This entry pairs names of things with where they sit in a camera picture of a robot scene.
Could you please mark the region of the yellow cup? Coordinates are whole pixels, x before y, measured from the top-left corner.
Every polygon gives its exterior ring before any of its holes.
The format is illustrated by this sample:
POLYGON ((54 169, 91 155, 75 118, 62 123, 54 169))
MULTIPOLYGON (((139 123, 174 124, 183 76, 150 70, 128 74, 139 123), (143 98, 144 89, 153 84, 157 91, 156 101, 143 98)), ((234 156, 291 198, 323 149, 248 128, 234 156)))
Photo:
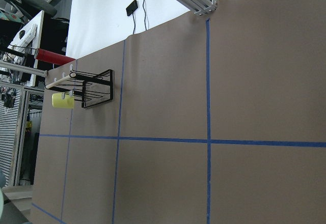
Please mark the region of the yellow cup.
POLYGON ((51 102, 54 108, 74 109, 74 97, 66 93, 53 93, 51 102))

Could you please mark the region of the small black square device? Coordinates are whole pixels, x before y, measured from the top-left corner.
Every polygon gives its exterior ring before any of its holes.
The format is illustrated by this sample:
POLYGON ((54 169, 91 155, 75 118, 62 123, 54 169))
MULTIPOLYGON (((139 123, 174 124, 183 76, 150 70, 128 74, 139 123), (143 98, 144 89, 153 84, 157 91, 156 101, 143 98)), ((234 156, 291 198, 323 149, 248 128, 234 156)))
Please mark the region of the small black square device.
POLYGON ((138 1, 133 0, 127 7, 126 7, 126 14, 127 16, 133 15, 134 12, 138 9, 138 1))

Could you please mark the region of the red cylinder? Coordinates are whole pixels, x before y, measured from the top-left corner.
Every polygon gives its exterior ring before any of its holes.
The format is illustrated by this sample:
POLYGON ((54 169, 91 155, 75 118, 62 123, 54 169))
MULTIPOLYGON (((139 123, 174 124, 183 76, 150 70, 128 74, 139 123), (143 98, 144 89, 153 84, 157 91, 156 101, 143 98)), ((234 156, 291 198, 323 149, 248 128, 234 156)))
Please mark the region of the red cylinder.
POLYGON ((43 62, 47 62, 47 63, 51 63, 51 64, 55 64, 55 65, 64 65, 64 64, 68 64, 72 61, 75 60, 75 58, 71 58, 62 54, 58 54, 55 52, 51 52, 48 50, 44 50, 41 48, 38 48, 35 51, 35 55, 34 55, 35 59, 37 60, 41 60, 43 62))

